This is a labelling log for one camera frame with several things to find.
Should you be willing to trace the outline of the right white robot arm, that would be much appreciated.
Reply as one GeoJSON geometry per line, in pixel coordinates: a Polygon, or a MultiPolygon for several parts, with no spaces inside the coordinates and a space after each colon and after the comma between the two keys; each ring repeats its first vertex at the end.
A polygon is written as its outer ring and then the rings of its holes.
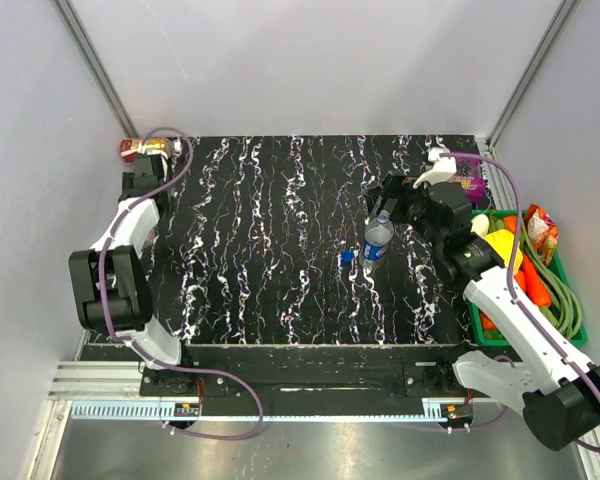
{"type": "Polygon", "coordinates": [[[546,448],[560,451],[600,426],[600,364],[548,321],[496,251],[471,230],[473,209],[454,182],[429,184],[389,174],[365,194],[371,217],[406,224],[433,246],[437,273],[483,311],[523,361],[515,369],[464,347],[439,366],[449,396],[476,390],[519,414],[546,448]]]}

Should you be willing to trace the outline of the Pepsi plastic bottle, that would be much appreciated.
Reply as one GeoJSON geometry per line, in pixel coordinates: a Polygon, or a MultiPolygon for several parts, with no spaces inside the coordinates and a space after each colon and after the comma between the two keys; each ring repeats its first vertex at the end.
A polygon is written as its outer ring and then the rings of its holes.
{"type": "Polygon", "coordinates": [[[360,256],[361,266],[364,270],[371,272],[381,263],[394,232],[395,227],[386,210],[382,210],[369,221],[365,228],[364,244],[360,256]]]}

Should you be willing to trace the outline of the blue bottle cap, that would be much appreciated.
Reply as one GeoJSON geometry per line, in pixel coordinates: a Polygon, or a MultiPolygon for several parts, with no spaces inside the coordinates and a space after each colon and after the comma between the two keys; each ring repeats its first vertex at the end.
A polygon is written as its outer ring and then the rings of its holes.
{"type": "Polygon", "coordinates": [[[351,264],[354,261],[355,255],[351,250],[346,250],[341,253],[341,261],[345,264],[351,264]]]}

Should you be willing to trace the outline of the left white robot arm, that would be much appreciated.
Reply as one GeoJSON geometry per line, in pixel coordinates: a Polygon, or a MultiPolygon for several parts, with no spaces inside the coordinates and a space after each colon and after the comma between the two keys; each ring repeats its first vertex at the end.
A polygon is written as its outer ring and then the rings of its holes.
{"type": "Polygon", "coordinates": [[[163,154],[138,154],[122,175],[117,211],[90,248],[71,253],[68,266],[78,321],[87,331],[107,335],[133,350],[173,394],[193,390],[197,372],[183,360],[183,348],[154,315],[153,296],[141,265],[169,206],[172,178],[163,154]]]}

